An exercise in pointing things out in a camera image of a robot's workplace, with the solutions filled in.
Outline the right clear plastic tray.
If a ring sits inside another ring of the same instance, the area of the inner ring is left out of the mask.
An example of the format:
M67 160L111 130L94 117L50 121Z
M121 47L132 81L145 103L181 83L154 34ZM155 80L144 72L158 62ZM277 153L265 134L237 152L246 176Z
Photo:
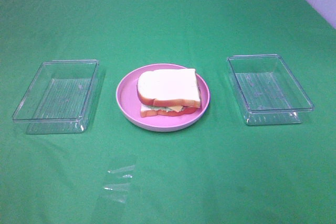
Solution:
M277 54L227 58L228 79L246 125L299 124L314 110L288 65Z

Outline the clear plastic tray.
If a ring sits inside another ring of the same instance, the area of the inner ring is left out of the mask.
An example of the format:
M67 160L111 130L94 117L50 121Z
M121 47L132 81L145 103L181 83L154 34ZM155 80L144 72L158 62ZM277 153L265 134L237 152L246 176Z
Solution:
M12 120L26 134L84 132L99 88L99 61L42 62Z
M314 110L288 65L277 54L227 58L228 79L246 125L299 124Z

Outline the clear plastic film piece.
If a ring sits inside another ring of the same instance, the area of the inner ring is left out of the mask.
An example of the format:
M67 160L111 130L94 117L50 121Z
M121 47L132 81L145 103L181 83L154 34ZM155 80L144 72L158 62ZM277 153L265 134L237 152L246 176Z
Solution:
M112 202L125 204L131 189L134 170L135 165L108 169L101 186L102 197Z

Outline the pink round plate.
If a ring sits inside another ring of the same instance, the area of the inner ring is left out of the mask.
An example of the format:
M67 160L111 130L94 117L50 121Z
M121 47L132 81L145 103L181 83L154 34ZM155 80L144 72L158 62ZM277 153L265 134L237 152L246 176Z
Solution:
M205 113L211 95L205 80L196 74L198 87L201 96L201 107L192 114L180 116L149 116L141 117L141 102L137 95L137 82L139 76L146 71L157 69L184 69L184 66L171 63L156 63L137 68L129 72L118 84L116 89L116 101L124 116L133 124L150 131L155 132L173 132L182 130L199 120Z

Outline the toy bread slice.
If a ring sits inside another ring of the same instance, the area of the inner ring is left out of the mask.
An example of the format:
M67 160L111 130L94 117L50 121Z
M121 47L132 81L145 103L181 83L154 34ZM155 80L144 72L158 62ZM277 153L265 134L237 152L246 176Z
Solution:
M138 78L137 91L139 100L145 105L201 106L195 69L146 71Z
M156 115L163 115L163 116L180 116L180 115L184 115L184 114L192 114L194 113L196 110L198 110L198 108L194 108L194 107L190 107L190 106L183 106L183 111L177 113L174 111L163 111L163 110L158 110L158 111L154 111L154 110L148 110L148 111L143 111L140 109L140 116L142 118L147 117L147 116L156 116Z

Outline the yellow toy cheese slice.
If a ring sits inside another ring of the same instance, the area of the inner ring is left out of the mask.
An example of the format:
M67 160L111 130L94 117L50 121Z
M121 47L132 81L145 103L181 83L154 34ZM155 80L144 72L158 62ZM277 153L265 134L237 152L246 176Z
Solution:
M177 106L169 106L168 108L170 110L174 111L174 112L179 113L179 112L183 111L184 107L182 105L177 105Z

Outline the left clear plastic tray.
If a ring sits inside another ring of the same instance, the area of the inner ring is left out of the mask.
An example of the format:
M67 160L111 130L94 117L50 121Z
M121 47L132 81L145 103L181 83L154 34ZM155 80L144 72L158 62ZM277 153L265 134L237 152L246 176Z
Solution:
M42 62L12 120L26 134L84 132L99 88L99 61Z

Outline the green tablecloth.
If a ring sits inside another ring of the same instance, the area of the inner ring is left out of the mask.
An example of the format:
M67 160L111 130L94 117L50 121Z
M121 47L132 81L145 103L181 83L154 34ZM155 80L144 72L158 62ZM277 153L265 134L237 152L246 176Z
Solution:
M247 126L232 55L279 54L314 104L301 124ZM104 72L81 134L27 135L12 114L43 61ZM130 123L119 81L195 68L211 102L169 133ZM107 170L135 165L125 204ZM1 223L335 223L335 30L304 0L1 0Z

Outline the green toy lettuce leaf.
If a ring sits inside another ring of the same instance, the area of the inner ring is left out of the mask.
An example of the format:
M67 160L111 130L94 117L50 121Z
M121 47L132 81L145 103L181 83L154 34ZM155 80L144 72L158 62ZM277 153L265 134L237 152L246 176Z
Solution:
M172 111L169 107L166 106L152 106L152 105L145 105L145 104L141 104L141 110L143 111L148 111L148 110L154 110L154 111L158 111L158 110L163 110L163 111Z

